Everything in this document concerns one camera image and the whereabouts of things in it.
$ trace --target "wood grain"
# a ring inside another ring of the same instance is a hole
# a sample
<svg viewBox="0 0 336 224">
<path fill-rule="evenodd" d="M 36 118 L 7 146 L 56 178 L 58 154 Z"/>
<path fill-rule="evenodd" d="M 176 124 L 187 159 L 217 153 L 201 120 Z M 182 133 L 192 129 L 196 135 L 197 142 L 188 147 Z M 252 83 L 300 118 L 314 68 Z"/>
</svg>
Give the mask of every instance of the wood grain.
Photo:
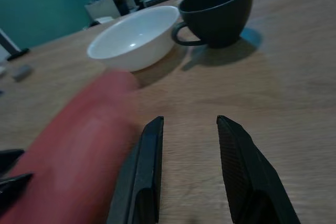
<svg viewBox="0 0 336 224">
<path fill-rule="evenodd" d="M 165 4 L 177 5 L 181 0 Z M 336 220 L 336 0 L 254 0 L 225 49 L 174 46 L 135 73 L 141 123 L 165 116 L 160 223 L 231 223 L 216 116 L 241 123 L 278 171 L 302 223 Z M 0 149 L 27 147 L 105 66 L 86 57 L 105 24 L 34 48 L 0 80 Z M 181 31 L 181 36 L 193 35 Z"/>
</svg>

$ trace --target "small gray object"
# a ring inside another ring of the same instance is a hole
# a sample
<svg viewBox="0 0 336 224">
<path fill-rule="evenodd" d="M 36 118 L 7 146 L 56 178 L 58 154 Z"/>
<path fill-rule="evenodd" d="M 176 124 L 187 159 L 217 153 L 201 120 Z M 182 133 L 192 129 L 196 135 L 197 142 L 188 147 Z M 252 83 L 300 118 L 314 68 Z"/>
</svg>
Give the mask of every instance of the small gray object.
<svg viewBox="0 0 336 224">
<path fill-rule="evenodd" d="M 33 68 L 30 65 L 23 65 L 14 71 L 12 77 L 16 82 L 19 82 L 29 76 L 32 71 Z"/>
</svg>

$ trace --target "black cup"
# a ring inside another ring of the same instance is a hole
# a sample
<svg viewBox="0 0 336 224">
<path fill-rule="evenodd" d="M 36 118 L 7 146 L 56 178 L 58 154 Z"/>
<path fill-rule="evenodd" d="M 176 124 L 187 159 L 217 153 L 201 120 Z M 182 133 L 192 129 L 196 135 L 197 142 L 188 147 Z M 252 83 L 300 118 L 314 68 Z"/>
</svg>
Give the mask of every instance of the black cup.
<svg viewBox="0 0 336 224">
<path fill-rule="evenodd" d="M 172 30 L 172 39 L 183 46 L 208 44 L 226 47 L 235 43 L 243 31 L 253 0 L 183 0 L 178 9 L 183 22 Z M 177 33 L 187 26 L 200 40 L 181 41 Z"/>
</svg>

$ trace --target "teal wall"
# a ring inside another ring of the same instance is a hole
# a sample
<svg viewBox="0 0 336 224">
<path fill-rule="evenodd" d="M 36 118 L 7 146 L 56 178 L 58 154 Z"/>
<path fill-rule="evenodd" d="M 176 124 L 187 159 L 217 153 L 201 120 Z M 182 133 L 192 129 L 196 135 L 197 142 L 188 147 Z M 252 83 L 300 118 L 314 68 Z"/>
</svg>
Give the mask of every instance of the teal wall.
<svg viewBox="0 0 336 224">
<path fill-rule="evenodd" d="M 0 28 L 20 48 L 81 30 L 90 22 L 90 0 L 0 0 Z"/>
</svg>

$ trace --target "white bowl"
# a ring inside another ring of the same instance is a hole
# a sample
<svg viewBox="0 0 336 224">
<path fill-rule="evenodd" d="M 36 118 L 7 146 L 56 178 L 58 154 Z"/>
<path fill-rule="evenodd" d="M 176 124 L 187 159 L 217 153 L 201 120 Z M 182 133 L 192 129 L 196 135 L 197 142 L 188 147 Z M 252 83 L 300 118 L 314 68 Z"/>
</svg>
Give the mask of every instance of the white bowl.
<svg viewBox="0 0 336 224">
<path fill-rule="evenodd" d="M 99 34 L 87 53 L 112 68 L 129 71 L 146 68 L 173 47 L 170 33 L 180 15 L 178 11 L 174 6 L 140 10 Z"/>
</svg>

